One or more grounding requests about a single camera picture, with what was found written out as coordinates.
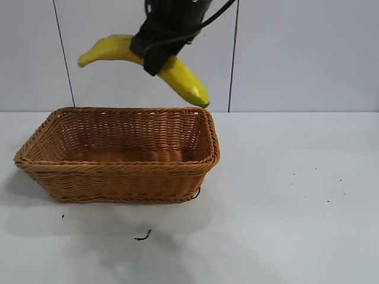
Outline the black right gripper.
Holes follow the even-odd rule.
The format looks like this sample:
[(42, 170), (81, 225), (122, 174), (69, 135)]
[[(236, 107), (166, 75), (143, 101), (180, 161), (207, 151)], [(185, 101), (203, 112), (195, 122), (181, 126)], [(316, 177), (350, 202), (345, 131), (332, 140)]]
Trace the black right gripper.
[(137, 34), (132, 36), (131, 51), (144, 57), (144, 70), (157, 75), (172, 56), (193, 41), (186, 39), (169, 42), (172, 38), (187, 35), (203, 22), (211, 1), (145, 1), (146, 19)]

